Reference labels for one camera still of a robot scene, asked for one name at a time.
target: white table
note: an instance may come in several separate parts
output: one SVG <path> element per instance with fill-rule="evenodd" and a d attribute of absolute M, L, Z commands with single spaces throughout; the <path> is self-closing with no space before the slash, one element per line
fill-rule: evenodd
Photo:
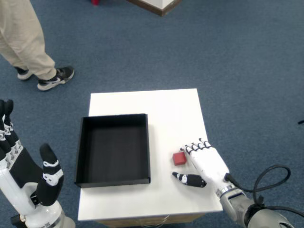
<path fill-rule="evenodd" d="M 172 172 L 197 173 L 191 163 L 174 166 L 172 155 L 186 143 L 207 140 L 196 89 L 91 94 L 89 116 L 148 114 L 151 183 L 85 188 L 78 220 L 131 219 L 221 211 L 208 185 L 189 187 Z"/>

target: leg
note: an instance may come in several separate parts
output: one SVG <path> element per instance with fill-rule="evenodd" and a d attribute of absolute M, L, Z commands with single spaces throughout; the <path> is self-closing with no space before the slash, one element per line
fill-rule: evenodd
<path fill-rule="evenodd" d="M 0 33 L 38 78 L 49 80 L 56 75 L 55 62 L 45 53 L 42 28 L 29 0 L 0 0 Z"/>
<path fill-rule="evenodd" d="M 13 49 L 6 43 L 2 34 L 0 33 L 0 54 L 13 66 L 19 67 L 23 70 L 27 70 L 27 66 L 16 55 Z"/>

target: black tray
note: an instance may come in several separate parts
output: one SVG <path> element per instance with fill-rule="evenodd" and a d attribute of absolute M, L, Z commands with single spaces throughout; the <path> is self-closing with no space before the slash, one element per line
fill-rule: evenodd
<path fill-rule="evenodd" d="M 75 184 L 81 188 L 150 183 L 146 114 L 84 117 Z"/>

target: sneaker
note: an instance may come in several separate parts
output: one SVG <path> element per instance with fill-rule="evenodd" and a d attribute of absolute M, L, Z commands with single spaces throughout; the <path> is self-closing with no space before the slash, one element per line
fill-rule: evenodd
<path fill-rule="evenodd" d="M 71 66 L 57 69 L 55 77 L 49 80 L 39 79 L 37 85 L 38 89 L 41 91 L 46 91 L 59 84 L 64 84 L 68 82 L 74 76 L 74 69 Z"/>
<path fill-rule="evenodd" d="M 33 73 L 30 72 L 29 70 L 22 70 L 19 67 L 15 67 L 15 69 L 18 71 L 17 77 L 20 80 L 27 80 L 27 79 L 29 79 L 29 77 L 31 77 L 33 75 Z"/>

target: black cable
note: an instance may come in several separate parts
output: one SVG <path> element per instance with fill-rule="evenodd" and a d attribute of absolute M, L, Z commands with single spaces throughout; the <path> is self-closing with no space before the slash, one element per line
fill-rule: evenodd
<path fill-rule="evenodd" d="M 273 169 L 277 169 L 277 168 L 283 168 L 285 170 L 287 170 L 287 175 L 284 179 L 282 179 L 281 181 L 279 181 L 278 183 L 275 183 L 275 184 L 272 184 L 272 185 L 268 185 L 268 186 L 265 186 L 265 187 L 262 187 L 262 188 L 258 188 L 258 184 L 259 182 L 262 180 L 262 178 L 271 170 Z M 285 183 L 289 177 L 290 177 L 290 174 L 291 174 L 291 171 L 290 171 L 290 168 L 288 168 L 287 166 L 284 166 L 284 165 L 273 165 L 273 166 L 270 166 L 269 168 L 265 169 L 260 175 L 259 177 L 257 178 L 255 184 L 254 184 L 254 187 L 253 187 L 253 190 L 249 190 L 249 189 L 244 189 L 240 186 L 239 183 L 237 183 L 237 181 L 232 177 L 232 175 L 230 173 L 226 173 L 225 175 L 225 180 L 227 181 L 230 181 L 231 183 L 233 183 L 237 188 L 243 190 L 243 191 L 246 191 L 246 192 L 251 192 L 253 193 L 253 200 L 254 200 L 254 203 L 258 206 L 260 206 L 261 208 L 264 208 L 264 209 L 271 209 L 271 210 L 287 210 L 287 211 L 290 211 L 292 213 L 295 213 L 295 214 L 298 214 L 302 217 L 304 217 L 304 213 L 303 212 L 300 212 L 298 210 L 295 210 L 295 209 L 292 209 L 292 208 L 288 208 L 288 207 L 281 207 L 281 206 L 269 206 L 269 207 L 265 207 L 264 204 L 263 204 L 263 197 L 260 196 L 258 199 L 257 199 L 257 192 L 259 191 L 264 191 L 264 190 L 267 190 L 267 189 L 271 189 L 271 188 L 274 188 L 274 187 L 277 187 L 283 183 Z"/>

